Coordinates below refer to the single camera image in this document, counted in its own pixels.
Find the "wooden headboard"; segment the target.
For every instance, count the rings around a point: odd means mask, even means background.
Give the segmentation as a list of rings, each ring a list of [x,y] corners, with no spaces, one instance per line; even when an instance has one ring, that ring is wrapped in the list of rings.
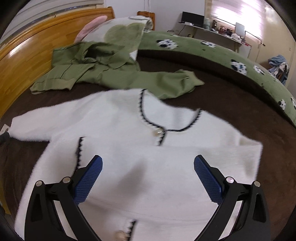
[[[112,7],[68,11],[18,34],[1,48],[1,114],[41,75],[49,71],[54,49],[70,45],[98,16],[115,17]]]

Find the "white green frog pillow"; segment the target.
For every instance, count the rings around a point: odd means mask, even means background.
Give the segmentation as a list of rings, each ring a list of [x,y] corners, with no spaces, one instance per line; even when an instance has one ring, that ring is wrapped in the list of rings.
[[[123,46],[132,59],[137,58],[138,48],[145,31],[150,31],[150,18],[129,16],[108,20],[83,38],[83,42],[104,42]]]

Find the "white fluffy cardigan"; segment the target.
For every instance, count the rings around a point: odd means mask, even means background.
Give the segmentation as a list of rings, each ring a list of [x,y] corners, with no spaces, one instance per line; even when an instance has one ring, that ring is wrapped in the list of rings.
[[[240,183],[257,176],[262,144],[204,111],[169,106],[147,90],[109,90],[13,118],[10,136],[48,141],[23,192],[24,235],[38,180],[59,182],[95,156],[103,170],[81,211],[102,240],[194,240],[217,208],[194,171],[202,155]]]

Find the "green pajama shirt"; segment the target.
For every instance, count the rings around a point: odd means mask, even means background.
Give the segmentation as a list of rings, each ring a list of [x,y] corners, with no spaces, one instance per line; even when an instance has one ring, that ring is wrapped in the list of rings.
[[[71,90],[87,82],[109,89],[146,89],[159,99],[176,98],[204,82],[194,72],[145,72],[121,45],[79,42],[55,49],[52,68],[30,87],[34,94],[48,90]]]

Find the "green cow pattern blanket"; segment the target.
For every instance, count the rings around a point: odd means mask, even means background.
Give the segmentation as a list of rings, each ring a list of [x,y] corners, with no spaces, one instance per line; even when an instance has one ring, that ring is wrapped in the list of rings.
[[[181,37],[165,32],[144,32],[139,50],[164,50],[195,55],[246,76],[264,89],[282,113],[295,125],[295,98],[271,73],[238,53],[205,40]]]

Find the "white monitor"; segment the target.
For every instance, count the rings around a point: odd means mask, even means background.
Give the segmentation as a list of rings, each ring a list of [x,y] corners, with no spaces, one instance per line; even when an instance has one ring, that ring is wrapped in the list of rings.
[[[236,24],[235,24],[235,33],[239,37],[244,38],[245,37],[245,27],[244,27],[244,25],[236,22]]]

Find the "white desk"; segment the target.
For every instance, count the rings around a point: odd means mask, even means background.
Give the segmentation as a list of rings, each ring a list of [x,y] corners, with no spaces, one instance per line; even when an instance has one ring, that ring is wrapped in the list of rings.
[[[228,48],[237,53],[239,52],[239,48],[243,45],[242,42],[237,41],[231,37],[210,30],[206,30],[204,28],[197,27],[189,23],[181,23],[181,25],[190,28],[190,30],[192,31],[190,33],[191,37],[206,42],[212,42],[216,45]]]

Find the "pile of clothes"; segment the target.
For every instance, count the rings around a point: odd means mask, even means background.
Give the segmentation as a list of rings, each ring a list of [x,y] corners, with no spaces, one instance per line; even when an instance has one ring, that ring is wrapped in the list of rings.
[[[290,71],[285,57],[282,55],[271,57],[268,59],[268,64],[271,67],[268,69],[269,73],[285,86]]]

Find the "pink pillow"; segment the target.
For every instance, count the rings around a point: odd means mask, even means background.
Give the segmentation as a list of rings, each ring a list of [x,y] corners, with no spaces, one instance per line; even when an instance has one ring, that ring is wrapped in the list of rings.
[[[94,30],[96,27],[101,25],[107,20],[107,16],[99,16],[96,17],[94,20],[87,23],[82,30],[77,34],[74,43],[81,42],[83,38],[88,35],[92,30]]]

